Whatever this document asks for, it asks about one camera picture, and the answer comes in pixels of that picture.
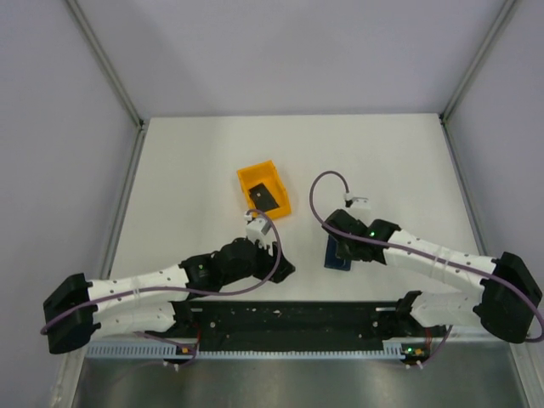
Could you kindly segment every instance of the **white wall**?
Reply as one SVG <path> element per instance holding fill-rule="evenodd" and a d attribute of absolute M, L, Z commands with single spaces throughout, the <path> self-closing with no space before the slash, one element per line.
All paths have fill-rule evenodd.
<path fill-rule="evenodd" d="M 503 0 L 80 0 L 146 116 L 440 112 Z"/>
<path fill-rule="evenodd" d="M 46 406 L 42 302 L 97 273 L 134 129 L 60 0 L 0 9 L 0 405 Z"/>
<path fill-rule="evenodd" d="M 544 286 L 544 2 L 524 0 L 451 120 L 494 254 Z"/>

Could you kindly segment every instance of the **wire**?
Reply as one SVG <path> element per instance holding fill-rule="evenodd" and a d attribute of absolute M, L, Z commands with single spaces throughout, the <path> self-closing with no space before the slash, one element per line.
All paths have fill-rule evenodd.
<path fill-rule="evenodd" d="M 425 367 L 432 360 L 434 360 L 436 354 L 438 354 L 438 352 L 444 347 L 446 340 L 451 334 L 451 329 L 453 329 L 453 326 L 448 327 L 448 331 L 445 333 L 444 337 L 442 337 L 442 341 L 439 343 L 438 346 L 436 346 L 436 349 L 431 353 L 431 355 L 428 356 L 428 359 L 421 363 L 422 368 Z"/>
<path fill-rule="evenodd" d="M 143 331 L 135 331 L 134 334 L 136 336 L 138 336 L 138 337 L 149 338 L 150 340 L 155 340 L 156 342 L 172 344 L 173 346 L 176 346 L 178 349 L 188 349 L 193 353 L 195 352 L 196 346 L 198 345 L 198 340 L 197 340 L 196 344 L 185 344 L 185 343 L 175 342 L 175 341 L 170 340 L 168 338 L 153 336 L 152 334 L 145 333 Z"/>
<path fill-rule="evenodd" d="M 278 247 L 278 253 L 277 253 L 277 256 L 276 256 L 276 259 L 275 259 L 274 266 L 270 270 L 269 274 L 266 275 L 264 277 L 264 279 L 262 279 L 259 283 L 255 284 L 253 286 L 249 286 L 246 289 L 240 289 L 239 291 L 233 291 L 233 292 L 201 291 L 200 289 L 191 289 L 191 288 L 188 288 L 188 287 L 181 287 L 181 286 L 143 287 L 143 288 L 139 289 L 139 292 L 140 293 L 147 293 L 147 292 L 167 292 L 167 291 L 171 291 L 171 292 L 195 293 L 197 295 L 203 295 L 203 296 L 236 296 L 236 295 L 241 295 L 241 294 L 244 294 L 244 293 L 254 291 L 255 289 L 258 289 L 259 287 L 264 285 L 267 281 L 270 280 L 270 278 L 275 274 L 275 271 L 280 267 L 281 254 L 282 254 L 281 238 L 280 238 L 280 233 L 278 232 L 278 229 L 276 228 L 276 226 L 272 222 L 272 219 L 270 219 L 270 217 L 268 215 L 266 215 L 266 213 L 264 213 L 263 211 L 258 210 L 258 209 L 251 209 L 251 210 L 246 211 L 246 214 L 251 214 L 251 213 L 257 213 L 260 216 L 262 216 L 264 219 L 266 219 L 266 221 L 269 223 L 270 227 L 274 231 L 275 240 L 277 242 L 277 247 Z M 55 326 L 61 320 L 65 319 L 66 317 L 68 317 L 69 315 L 71 315 L 72 313 L 74 313 L 75 311 L 77 311 L 79 309 L 83 309 L 83 308 L 86 308 L 86 307 L 89 307 L 89 306 L 95 306 L 95 305 L 97 305 L 99 303 L 108 302 L 110 300 L 117 299 L 117 298 L 125 298 L 127 296 L 132 296 L 133 294 L 134 294 L 134 291 L 126 291 L 126 292 L 121 292 L 121 293 L 117 293 L 117 294 L 113 294 L 113 295 L 99 297 L 99 298 L 94 299 L 94 300 L 89 300 L 87 302 L 80 303 L 80 304 L 78 304 L 78 305 L 76 305 L 76 306 L 74 306 L 72 308 L 69 308 L 68 310 L 58 314 L 53 319 L 51 319 L 49 322 L 47 322 L 45 324 L 45 326 L 43 326 L 42 329 L 40 330 L 40 334 L 42 334 L 42 335 L 48 334 L 48 330 L 51 327 Z"/>
<path fill-rule="evenodd" d="M 470 272 L 471 274 L 482 276 L 485 279 L 489 279 L 491 281 L 495 281 L 497 283 L 500 283 L 501 285 L 505 286 L 507 289 L 514 292 L 516 294 L 516 296 L 518 296 L 518 298 L 520 298 L 529 307 L 529 309 L 531 310 L 531 312 L 533 312 L 536 319 L 538 320 L 538 323 L 541 326 L 542 331 L 541 331 L 541 335 L 539 337 L 527 338 L 527 339 L 525 339 L 525 341 L 527 343 L 539 343 L 539 342 L 544 340 L 544 317 L 542 317 L 542 315 L 539 312 L 538 308 L 530 301 L 530 299 L 523 292 L 521 292 L 516 286 L 514 286 L 512 283 L 508 282 L 507 280 L 504 280 L 504 279 L 502 279 L 502 278 L 500 278 L 498 276 L 492 275 L 492 274 L 488 274 L 487 272 L 484 272 L 483 270 L 476 269 L 476 268 L 473 268 L 471 266 L 463 265 L 462 263 L 451 262 L 451 261 L 448 261 L 448 260 L 446 260 L 444 258 L 437 258 L 434 255 L 431 255 L 430 253 L 420 251 L 420 250 L 418 250 L 416 248 L 412 248 L 412 247 L 404 246 L 404 245 L 400 245 L 400 244 L 395 244 L 395 243 L 391 243 L 391 242 L 373 240 L 372 238 L 366 238 L 366 237 L 363 237 L 363 236 L 347 234 L 347 233 L 341 231 L 340 229 L 336 229 L 334 227 L 331 227 L 329 224 L 327 224 L 320 217 L 320 215 L 317 213 L 317 211 L 315 210 L 315 205 L 314 205 L 315 186 L 327 174 L 333 174 L 333 175 L 339 177 L 343 182 L 343 185 L 344 185 L 344 187 L 346 189 L 346 193 L 349 193 L 348 182 L 346 181 L 346 178 L 342 174 L 340 174 L 339 172 L 328 170 L 326 172 L 321 173 L 319 176 L 317 176 L 315 178 L 314 182 L 312 183 L 312 186 L 309 189 L 309 207 L 310 207 L 311 212 L 314 214 L 314 217 L 319 221 L 319 223 L 323 226 L 323 228 L 333 232 L 336 235 L 340 235 L 340 236 L 342 236 L 344 238 L 348 238 L 350 240 L 364 242 L 365 244 L 378 245 L 380 247 L 394 248 L 394 249 L 400 249 L 401 251 L 411 252 L 411 253 L 414 253 L 416 255 L 419 255 L 420 257 L 436 261 L 436 262 L 438 262 L 440 264 L 447 264 L 447 265 L 449 265 L 449 266 L 451 266 L 453 268 L 462 269 L 462 270 L 465 270 L 467 272 Z"/>

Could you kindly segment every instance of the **orange bin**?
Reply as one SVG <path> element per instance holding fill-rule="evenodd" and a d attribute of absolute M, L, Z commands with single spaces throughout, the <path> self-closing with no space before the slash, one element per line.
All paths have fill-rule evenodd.
<path fill-rule="evenodd" d="M 272 219 L 291 213 L 286 188 L 271 160 L 238 170 L 238 179 L 249 208 L 263 210 Z"/>

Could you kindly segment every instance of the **white table surface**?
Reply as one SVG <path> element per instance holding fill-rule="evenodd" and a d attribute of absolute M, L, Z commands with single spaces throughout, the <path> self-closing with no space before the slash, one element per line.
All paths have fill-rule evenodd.
<path fill-rule="evenodd" d="M 310 213 L 308 193 L 328 169 L 344 174 L 354 194 L 370 198 L 373 218 L 477 253 L 434 114 L 153 118 L 111 279 L 178 264 L 243 236 L 247 204 L 236 170 L 268 159 L 290 197 L 292 214 L 277 226 L 297 271 L 279 285 L 268 283 L 233 300 L 396 300 L 409 290 L 451 290 L 378 263 L 352 263 L 349 272 L 325 269 L 327 235 Z M 343 206 L 341 182 L 327 176 L 315 198 L 325 218 Z M 224 291 L 256 282 L 248 278 Z"/>

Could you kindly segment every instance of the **white connector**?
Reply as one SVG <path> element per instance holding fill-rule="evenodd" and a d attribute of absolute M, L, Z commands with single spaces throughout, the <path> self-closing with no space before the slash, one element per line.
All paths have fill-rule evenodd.
<path fill-rule="evenodd" d="M 351 206 L 346 208 L 349 215 L 360 219 L 364 224 L 369 225 L 371 218 L 371 201 L 366 197 L 351 196 Z"/>
<path fill-rule="evenodd" d="M 262 248 L 266 248 L 266 235 L 270 231 L 270 225 L 266 218 L 258 216 L 246 225 L 247 239 L 253 243 L 258 241 Z"/>

